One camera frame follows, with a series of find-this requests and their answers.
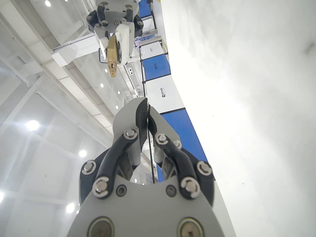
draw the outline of logo sign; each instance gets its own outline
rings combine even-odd
[[[165,88],[160,88],[161,96],[164,98],[166,97]]]

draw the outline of white wall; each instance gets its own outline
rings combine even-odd
[[[237,236],[315,236],[315,0],[161,5],[172,76]]]

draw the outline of ceiling light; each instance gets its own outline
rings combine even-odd
[[[75,204],[73,202],[67,205],[66,212],[68,214],[71,214],[74,210],[75,210]]]
[[[40,124],[36,120],[30,120],[25,126],[29,131],[34,131],[40,127]]]
[[[45,1],[45,5],[46,5],[47,7],[50,7],[50,6],[51,6],[51,3],[50,3],[48,0],[46,0],[46,1]]]
[[[4,197],[4,193],[0,192],[0,202],[2,202],[3,197]]]
[[[79,152],[80,157],[85,157],[86,155],[87,155],[87,151],[84,149]]]

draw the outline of black rubber fingertip pad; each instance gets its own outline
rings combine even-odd
[[[141,150],[147,139],[147,117],[147,98],[145,98],[139,104],[136,110],[136,126],[139,129],[139,141]]]

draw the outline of blue wall panel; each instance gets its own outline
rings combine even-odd
[[[155,79],[170,74],[170,65],[166,56],[158,55],[142,61],[145,69],[145,79]]]
[[[150,5],[147,3],[148,0],[141,0],[139,5],[139,17],[143,18],[145,16],[151,15]]]
[[[188,113],[185,109],[163,114],[162,117],[177,132],[180,137],[182,147],[189,151],[199,160],[207,161],[201,143],[196,135]],[[157,167],[158,180],[163,181],[161,169]]]

